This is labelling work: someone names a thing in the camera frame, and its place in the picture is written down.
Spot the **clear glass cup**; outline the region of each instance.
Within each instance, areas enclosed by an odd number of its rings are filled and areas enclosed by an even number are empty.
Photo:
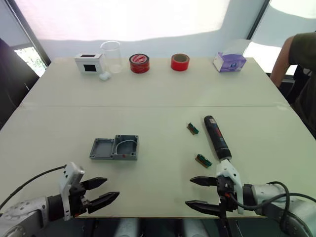
[[[122,59],[119,50],[120,43],[117,41],[106,41],[101,44],[105,56],[105,63],[111,73],[122,71]]]

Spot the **table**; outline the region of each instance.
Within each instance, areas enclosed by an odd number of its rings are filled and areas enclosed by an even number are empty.
[[[212,218],[185,201],[218,203],[215,188],[189,181],[215,176],[218,160],[210,148],[203,118],[213,115],[232,152],[232,164],[243,183],[282,181],[290,191],[316,197],[316,142],[290,107],[164,107],[111,108],[85,106],[20,106],[0,131],[0,200],[30,177],[74,161],[86,170],[84,179],[109,180],[88,192],[120,191],[111,205],[83,217]],[[192,135],[186,124],[199,130]],[[139,135],[137,161],[90,160],[94,138]],[[194,158],[201,153],[213,162],[206,169]],[[58,194],[61,172],[30,183],[18,200]],[[236,212],[230,217],[240,217]],[[246,212],[243,217],[255,216]]]
[[[170,59],[150,59],[151,68],[135,74],[124,69],[108,81],[83,75],[73,58],[52,62],[22,106],[288,106],[253,58],[240,72],[218,73],[213,58],[191,58],[187,71],[170,68]]]

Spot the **white box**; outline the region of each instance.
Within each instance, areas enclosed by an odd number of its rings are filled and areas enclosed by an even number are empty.
[[[105,64],[101,53],[81,53],[75,62],[82,73],[101,74],[105,72]]]

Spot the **white cotton ball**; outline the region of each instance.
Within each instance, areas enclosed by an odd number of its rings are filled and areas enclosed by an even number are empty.
[[[111,78],[111,74],[108,73],[108,72],[104,72],[104,73],[101,73],[101,74],[99,75],[99,78],[100,78],[101,80],[108,80],[108,79]]]

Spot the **red tape roll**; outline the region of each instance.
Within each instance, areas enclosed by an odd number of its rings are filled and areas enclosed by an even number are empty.
[[[145,54],[134,54],[129,57],[130,69],[134,73],[145,73],[149,70],[149,57]]]
[[[183,53],[171,57],[171,68],[176,71],[185,71],[189,66],[190,58]]]

